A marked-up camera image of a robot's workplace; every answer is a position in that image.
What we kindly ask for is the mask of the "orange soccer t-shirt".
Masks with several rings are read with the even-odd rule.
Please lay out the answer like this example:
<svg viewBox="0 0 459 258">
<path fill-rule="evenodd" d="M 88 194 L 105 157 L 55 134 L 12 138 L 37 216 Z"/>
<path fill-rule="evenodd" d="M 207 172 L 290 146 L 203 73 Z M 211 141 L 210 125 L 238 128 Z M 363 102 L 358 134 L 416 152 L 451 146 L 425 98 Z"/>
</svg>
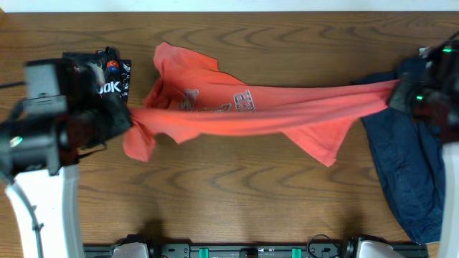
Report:
<svg viewBox="0 0 459 258">
<path fill-rule="evenodd" d="M 162 43 L 153 63 L 160 77 L 131 110 L 127 156 L 148 161 L 164 133 L 176 143 L 203 134 L 252 136 L 282 133 L 307 154 L 331 166 L 352 124 L 382 111 L 395 81 L 341 87 L 247 85 L 220 71 L 204 54 Z"/>
</svg>

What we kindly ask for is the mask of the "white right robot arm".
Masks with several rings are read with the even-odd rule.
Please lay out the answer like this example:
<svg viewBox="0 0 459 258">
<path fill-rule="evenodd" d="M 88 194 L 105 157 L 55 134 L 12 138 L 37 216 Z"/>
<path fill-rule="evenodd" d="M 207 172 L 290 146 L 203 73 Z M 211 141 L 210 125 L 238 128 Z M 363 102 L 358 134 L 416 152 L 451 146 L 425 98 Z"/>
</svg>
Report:
<svg viewBox="0 0 459 258">
<path fill-rule="evenodd" d="M 458 258 L 458 77 L 442 82 L 401 79 L 388 106 L 440 129 L 445 167 L 445 203 L 439 258 Z"/>
</svg>

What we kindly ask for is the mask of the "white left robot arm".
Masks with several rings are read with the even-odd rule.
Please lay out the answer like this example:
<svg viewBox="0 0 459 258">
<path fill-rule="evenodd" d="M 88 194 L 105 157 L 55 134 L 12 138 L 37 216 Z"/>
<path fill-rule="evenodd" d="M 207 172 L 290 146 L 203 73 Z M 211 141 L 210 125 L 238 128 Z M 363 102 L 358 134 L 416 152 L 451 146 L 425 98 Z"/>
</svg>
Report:
<svg viewBox="0 0 459 258">
<path fill-rule="evenodd" d="M 25 257 L 84 257 L 79 151 L 102 151 L 131 126 L 117 93 L 26 98 L 1 122 L 1 177 Z"/>
</svg>

